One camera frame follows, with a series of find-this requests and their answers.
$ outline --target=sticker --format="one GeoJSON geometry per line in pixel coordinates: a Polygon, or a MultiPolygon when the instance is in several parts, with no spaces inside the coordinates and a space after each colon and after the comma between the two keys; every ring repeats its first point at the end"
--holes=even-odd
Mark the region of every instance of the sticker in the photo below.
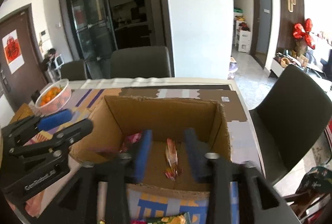
{"type": "Polygon", "coordinates": [[[10,72],[13,74],[24,64],[16,30],[2,38],[2,45],[10,72]]]}
{"type": "Polygon", "coordinates": [[[222,102],[229,102],[229,97],[221,97],[222,102]]]}

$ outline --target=wooden wall panel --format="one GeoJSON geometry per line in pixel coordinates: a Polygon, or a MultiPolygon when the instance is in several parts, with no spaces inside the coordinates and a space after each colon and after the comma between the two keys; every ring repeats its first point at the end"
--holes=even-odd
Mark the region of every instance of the wooden wall panel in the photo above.
{"type": "Polygon", "coordinates": [[[304,0],[296,0],[294,12],[288,11],[287,0],[280,0],[281,13],[280,13],[280,30],[277,45],[277,52],[284,49],[293,50],[295,48],[295,41],[293,38],[293,25],[295,23],[304,22],[304,0]]]}

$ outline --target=dark hair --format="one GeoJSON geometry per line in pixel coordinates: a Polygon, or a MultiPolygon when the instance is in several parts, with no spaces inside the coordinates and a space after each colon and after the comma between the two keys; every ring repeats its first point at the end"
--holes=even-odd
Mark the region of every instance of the dark hair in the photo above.
{"type": "Polygon", "coordinates": [[[56,50],[54,48],[51,48],[47,53],[49,55],[55,55],[56,54],[56,50]]]}

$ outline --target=glass door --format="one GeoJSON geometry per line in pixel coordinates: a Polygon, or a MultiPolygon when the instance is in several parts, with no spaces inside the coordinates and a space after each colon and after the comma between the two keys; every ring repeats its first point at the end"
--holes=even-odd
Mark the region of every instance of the glass door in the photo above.
{"type": "Polygon", "coordinates": [[[103,0],[70,0],[78,50],[92,79],[110,78],[110,58],[117,49],[103,0]]]}

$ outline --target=doorway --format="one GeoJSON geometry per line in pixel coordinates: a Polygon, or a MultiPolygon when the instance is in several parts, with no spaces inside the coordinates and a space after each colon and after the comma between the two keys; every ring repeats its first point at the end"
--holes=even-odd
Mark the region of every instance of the doorway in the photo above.
{"type": "Polygon", "coordinates": [[[118,49],[164,46],[160,0],[108,0],[118,49]]]}
{"type": "Polygon", "coordinates": [[[39,67],[31,17],[26,6],[0,21],[0,83],[14,111],[47,85],[39,67]]]}
{"type": "Polygon", "coordinates": [[[74,60],[83,59],[92,79],[110,78],[113,51],[165,46],[161,0],[60,0],[74,60]]]}
{"type": "Polygon", "coordinates": [[[250,54],[265,67],[270,44],[272,0],[254,0],[254,22],[250,54]]]}

